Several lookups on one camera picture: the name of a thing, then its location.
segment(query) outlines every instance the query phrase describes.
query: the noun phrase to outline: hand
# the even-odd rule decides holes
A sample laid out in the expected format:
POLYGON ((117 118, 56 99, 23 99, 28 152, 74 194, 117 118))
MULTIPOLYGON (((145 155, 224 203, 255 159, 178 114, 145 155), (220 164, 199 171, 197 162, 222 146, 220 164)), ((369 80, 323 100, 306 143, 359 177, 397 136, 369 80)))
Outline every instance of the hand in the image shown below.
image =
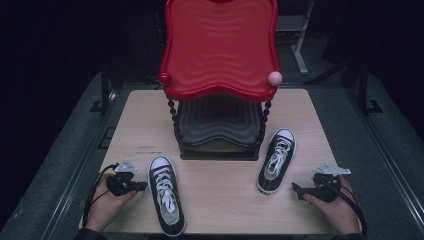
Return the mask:
POLYGON ((112 174, 104 174, 97 186, 96 193, 92 200, 96 199, 103 193, 106 193, 91 205, 90 212, 88 213, 87 224, 85 225, 85 228, 99 233, 103 232, 103 230, 115 219, 115 216, 125 203, 136 195, 136 192, 132 191, 123 196, 117 197, 111 192, 107 192, 108 188, 106 185, 106 179, 109 176, 112 176, 112 174))
MULTIPOLYGON (((340 176, 340 183, 352 192, 352 187, 343 176, 340 176)), ((345 188, 342 187, 341 192, 354 202, 353 196, 345 188)), ((342 198, 337 197, 331 203, 323 202, 309 194, 304 194, 303 198, 324 214, 328 223, 340 236, 351 233, 361 233, 358 216, 342 198)))

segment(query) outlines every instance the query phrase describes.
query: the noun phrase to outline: wooden table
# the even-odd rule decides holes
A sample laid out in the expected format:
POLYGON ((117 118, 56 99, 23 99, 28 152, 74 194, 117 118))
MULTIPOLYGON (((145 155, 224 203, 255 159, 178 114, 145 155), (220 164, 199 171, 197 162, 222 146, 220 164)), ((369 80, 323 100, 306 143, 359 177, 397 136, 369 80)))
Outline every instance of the wooden table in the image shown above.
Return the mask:
MULTIPOLYGON (((336 164, 309 94, 279 89, 272 104, 258 161, 181 160, 164 93, 134 91, 102 169, 128 159, 139 168, 133 180, 147 181, 153 158, 170 158, 187 219, 185 234, 332 234, 323 216, 297 200, 291 188, 292 182, 312 187, 312 167, 336 164), (297 152, 278 192, 265 196, 257 190, 256 179, 269 140, 279 128, 294 132, 297 152)), ((162 233, 150 191, 137 194, 106 231, 162 233)))

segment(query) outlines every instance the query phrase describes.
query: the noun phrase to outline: black sneaker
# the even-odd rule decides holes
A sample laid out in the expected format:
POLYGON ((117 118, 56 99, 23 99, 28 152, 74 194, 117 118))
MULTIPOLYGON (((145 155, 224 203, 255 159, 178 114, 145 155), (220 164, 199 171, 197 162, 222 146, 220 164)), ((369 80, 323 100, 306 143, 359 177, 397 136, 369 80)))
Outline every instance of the black sneaker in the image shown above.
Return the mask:
POLYGON ((153 159, 148 178, 162 230, 168 237, 181 235, 186 220, 178 195, 175 168, 171 161, 163 156, 153 159))
POLYGON ((277 192, 295 152, 296 140, 293 132, 284 128, 276 131, 256 182, 261 193, 270 195, 277 192))

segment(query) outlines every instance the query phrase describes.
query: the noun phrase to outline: white object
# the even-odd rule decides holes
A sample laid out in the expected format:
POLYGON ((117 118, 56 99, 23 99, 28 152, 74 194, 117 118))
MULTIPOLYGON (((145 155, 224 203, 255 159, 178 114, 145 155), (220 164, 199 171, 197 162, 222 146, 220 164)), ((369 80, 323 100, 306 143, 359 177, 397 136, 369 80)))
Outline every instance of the white object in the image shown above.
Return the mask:
POLYGON ((325 163, 320 167, 314 167, 312 168, 312 171, 314 171, 315 173, 322 174, 351 174, 351 171, 349 169, 337 167, 330 163, 325 163))
POLYGON ((137 172, 137 171, 138 171, 138 168, 134 167, 134 165, 132 165, 130 161, 128 161, 128 159, 125 159, 122 163, 120 163, 115 168, 115 172, 137 172))

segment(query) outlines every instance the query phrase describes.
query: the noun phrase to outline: black cable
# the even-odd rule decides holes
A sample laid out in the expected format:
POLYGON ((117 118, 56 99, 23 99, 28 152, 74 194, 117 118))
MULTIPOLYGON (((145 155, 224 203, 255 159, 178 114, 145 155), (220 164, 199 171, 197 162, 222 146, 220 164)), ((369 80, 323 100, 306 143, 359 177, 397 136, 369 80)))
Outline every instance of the black cable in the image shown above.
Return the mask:
POLYGON ((114 165, 109 165, 107 167, 105 167, 98 175, 96 180, 94 181, 93 185, 90 188, 90 192, 88 193, 87 196, 87 200, 85 201, 85 206, 84 206, 84 214, 82 216, 82 227, 85 227, 85 225, 87 224, 87 218, 88 218, 88 213, 90 212, 90 208, 91 205, 94 203, 94 201, 92 202, 93 196, 96 193, 96 189, 97 189, 97 185, 100 182, 100 179, 102 179, 103 174, 110 168, 116 168, 119 164, 114 164, 114 165))
POLYGON ((362 213, 361 208, 358 207, 358 205, 356 205, 348 196, 346 196, 346 194, 344 194, 343 192, 341 192, 340 190, 336 189, 335 187, 333 187, 331 184, 327 183, 326 181, 324 181, 323 179, 319 178, 319 177, 314 177, 314 180, 318 180, 321 184, 323 184, 324 186, 328 187, 330 190, 334 191, 335 193, 337 193, 337 195, 339 195, 344 201, 346 201, 347 204, 349 204, 349 206, 352 208, 352 210, 356 213, 356 215, 359 218, 359 221, 361 222, 361 227, 362 227, 362 235, 367 238, 368 236, 368 230, 367 230, 367 223, 365 221, 365 217, 364 214, 362 213))
POLYGON ((104 193, 100 194, 100 196, 96 197, 96 199, 94 199, 91 202, 91 206, 93 206, 94 202, 96 202, 99 198, 103 197, 103 195, 105 195, 106 193, 110 192, 109 190, 106 190, 104 193))

